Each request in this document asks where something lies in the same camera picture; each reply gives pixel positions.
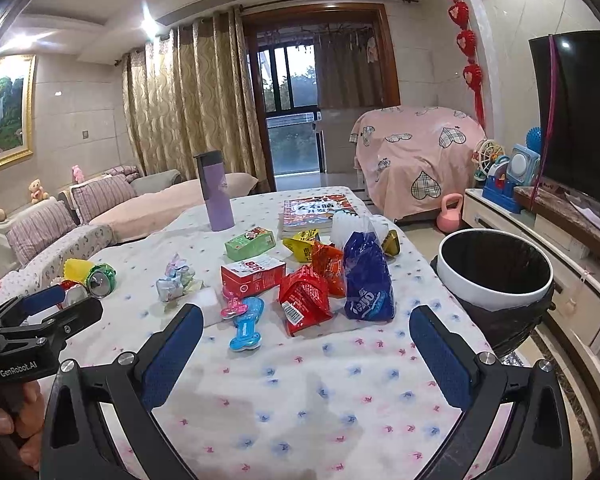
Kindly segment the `person's left hand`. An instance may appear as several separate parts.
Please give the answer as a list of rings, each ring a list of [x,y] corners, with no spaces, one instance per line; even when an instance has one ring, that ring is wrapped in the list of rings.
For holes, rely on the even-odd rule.
[[[19,449],[20,460],[30,469],[40,470],[45,399],[38,382],[22,385],[23,404],[15,416],[0,408],[0,436],[18,434],[24,443]]]

